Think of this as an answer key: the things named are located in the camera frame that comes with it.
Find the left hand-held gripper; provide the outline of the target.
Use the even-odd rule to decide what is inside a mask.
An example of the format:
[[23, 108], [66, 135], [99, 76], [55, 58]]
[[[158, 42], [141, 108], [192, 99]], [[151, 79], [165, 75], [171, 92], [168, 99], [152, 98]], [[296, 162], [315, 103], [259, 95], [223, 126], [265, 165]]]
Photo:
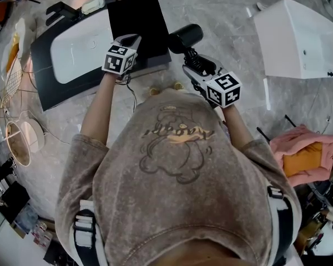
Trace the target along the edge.
[[123, 76], [132, 69], [142, 37], [139, 34], [126, 34], [117, 37], [108, 49], [102, 64], [102, 71]]

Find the black cloth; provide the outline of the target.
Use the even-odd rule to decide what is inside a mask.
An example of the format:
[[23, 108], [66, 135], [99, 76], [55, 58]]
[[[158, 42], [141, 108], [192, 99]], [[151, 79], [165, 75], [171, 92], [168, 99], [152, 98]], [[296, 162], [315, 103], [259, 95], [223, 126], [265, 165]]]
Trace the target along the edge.
[[113, 38], [126, 34], [141, 36], [137, 68], [151, 68], [171, 62], [168, 29], [158, 0], [121, 0], [109, 3]]

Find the black hair dryer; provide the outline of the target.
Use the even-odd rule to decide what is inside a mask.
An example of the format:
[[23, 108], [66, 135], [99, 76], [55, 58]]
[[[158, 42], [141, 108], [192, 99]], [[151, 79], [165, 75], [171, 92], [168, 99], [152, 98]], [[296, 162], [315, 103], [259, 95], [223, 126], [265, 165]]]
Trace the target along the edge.
[[200, 42], [203, 36], [203, 30], [197, 24], [188, 24], [168, 35], [169, 50], [174, 54], [182, 54], [184, 65], [200, 74], [206, 71], [205, 65], [193, 46]]

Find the person's right forearm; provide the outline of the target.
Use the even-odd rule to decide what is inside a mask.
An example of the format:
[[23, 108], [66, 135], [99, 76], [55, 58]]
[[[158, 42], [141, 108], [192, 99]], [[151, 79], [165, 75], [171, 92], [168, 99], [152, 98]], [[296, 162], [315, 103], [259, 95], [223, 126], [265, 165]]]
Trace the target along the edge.
[[235, 105], [222, 108], [222, 112], [229, 130], [231, 143], [236, 149], [241, 150], [242, 147], [254, 140]]

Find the bluish plastic bag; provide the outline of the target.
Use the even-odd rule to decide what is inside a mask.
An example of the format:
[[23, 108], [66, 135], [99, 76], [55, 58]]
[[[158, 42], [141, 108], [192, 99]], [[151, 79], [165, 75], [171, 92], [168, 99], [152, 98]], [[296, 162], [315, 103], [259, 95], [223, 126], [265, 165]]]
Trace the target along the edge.
[[38, 220], [38, 214], [29, 204], [26, 204], [20, 211], [15, 219], [16, 225], [18, 225], [23, 231], [29, 233], [30, 230], [36, 225]]

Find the white soap dish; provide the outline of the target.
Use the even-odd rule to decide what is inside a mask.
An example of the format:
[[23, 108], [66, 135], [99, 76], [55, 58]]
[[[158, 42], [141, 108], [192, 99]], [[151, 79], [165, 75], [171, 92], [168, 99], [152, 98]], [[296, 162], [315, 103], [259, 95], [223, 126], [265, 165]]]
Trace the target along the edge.
[[84, 3], [81, 7], [83, 14], [87, 15], [93, 13], [105, 6], [105, 0], [92, 0], [90, 2]]

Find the white sink basin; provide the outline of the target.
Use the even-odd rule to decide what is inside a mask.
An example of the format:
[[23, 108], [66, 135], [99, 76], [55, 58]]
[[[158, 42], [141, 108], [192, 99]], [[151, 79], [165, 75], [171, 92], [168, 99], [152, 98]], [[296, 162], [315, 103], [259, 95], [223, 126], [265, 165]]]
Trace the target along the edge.
[[92, 14], [55, 37], [50, 52], [56, 80], [66, 84], [100, 68], [112, 42], [107, 9]]

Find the white rectangular box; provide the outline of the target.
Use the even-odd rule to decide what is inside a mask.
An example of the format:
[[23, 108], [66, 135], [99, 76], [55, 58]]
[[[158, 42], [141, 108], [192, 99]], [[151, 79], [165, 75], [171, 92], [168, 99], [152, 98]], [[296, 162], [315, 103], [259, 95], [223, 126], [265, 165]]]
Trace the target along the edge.
[[293, 0], [254, 15], [265, 74], [294, 79], [331, 78], [333, 22]]

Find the white and orange seat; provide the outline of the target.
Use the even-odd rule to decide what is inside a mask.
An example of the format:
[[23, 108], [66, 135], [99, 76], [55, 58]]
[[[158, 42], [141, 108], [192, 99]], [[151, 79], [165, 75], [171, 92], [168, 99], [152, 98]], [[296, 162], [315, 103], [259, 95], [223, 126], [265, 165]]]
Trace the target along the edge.
[[5, 74], [8, 73], [8, 71], [12, 66], [12, 63], [14, 62], [19, 52], [21, 52], [22, 54], [25, 34], [26, 34], [26, 23], [24, 18], [21, 18], [17, 22], [11, 40], [6, 45], [3, 52], [3, 57], [1, 62], [1, 71], [3, 73]]

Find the white round container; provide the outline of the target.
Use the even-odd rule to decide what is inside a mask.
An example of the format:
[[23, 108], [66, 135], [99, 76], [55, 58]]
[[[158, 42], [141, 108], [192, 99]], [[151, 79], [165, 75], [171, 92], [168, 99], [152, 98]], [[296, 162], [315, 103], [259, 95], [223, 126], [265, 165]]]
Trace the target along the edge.
[[23, 132], [23, 136], [28, 144], [29, 150], [36, 153], [44, 146], [44, 132], [40, 124], [34, 119], [25, 119], [19, 126]]

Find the round gold-framed mirror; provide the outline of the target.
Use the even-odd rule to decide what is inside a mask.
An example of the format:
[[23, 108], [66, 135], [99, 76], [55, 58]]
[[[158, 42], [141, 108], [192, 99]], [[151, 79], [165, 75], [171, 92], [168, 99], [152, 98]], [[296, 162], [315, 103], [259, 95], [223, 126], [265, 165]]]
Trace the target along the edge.
[[15, 122], [9, 121], [6, 125], [6, 142], [14, 159], [24, 167], [29, 166], [31, 152], [22, 130]]

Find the black standing fixture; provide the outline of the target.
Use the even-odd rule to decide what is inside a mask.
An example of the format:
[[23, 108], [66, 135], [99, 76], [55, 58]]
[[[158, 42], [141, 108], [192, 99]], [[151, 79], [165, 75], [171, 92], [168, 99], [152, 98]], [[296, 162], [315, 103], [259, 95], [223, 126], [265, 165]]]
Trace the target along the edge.
[[13, 174], [13, 160], [9, 158], [1, 167], [0, 167], [0, 182], [5, 179], [8, 175]]

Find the black box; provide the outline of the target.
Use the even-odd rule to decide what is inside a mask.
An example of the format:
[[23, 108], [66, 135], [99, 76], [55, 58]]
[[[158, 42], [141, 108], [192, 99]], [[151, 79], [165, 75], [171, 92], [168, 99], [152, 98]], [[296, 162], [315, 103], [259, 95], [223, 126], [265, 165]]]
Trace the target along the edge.
[[1, 200], [5, 204], [0, 205], [0, 213], [9, 224], [12, 224], [23, 207], [28, 203], [30, 197], [27, 190], [16, 181], [4, 192]]

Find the group of red white packets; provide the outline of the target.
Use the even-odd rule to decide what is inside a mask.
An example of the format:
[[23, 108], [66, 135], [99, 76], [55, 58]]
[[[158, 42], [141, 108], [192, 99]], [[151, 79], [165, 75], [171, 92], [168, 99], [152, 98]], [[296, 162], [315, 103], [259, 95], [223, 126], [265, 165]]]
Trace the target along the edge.
[[31, 234], [34, 236], [33, 242], [42, 248], [47, 248], [53, 238], [52, 233], [48, 231], [47, 225], [41, 221], [37, 221], [36, 225], [31, 230]]

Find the white cabinet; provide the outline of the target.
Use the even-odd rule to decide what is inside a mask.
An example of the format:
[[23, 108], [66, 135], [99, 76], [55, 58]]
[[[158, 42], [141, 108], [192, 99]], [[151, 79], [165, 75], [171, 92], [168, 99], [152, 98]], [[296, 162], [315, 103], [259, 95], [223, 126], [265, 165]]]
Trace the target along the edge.
[[21, 238], [0, 214], [0, 266], [49, 266], [31, 234]]

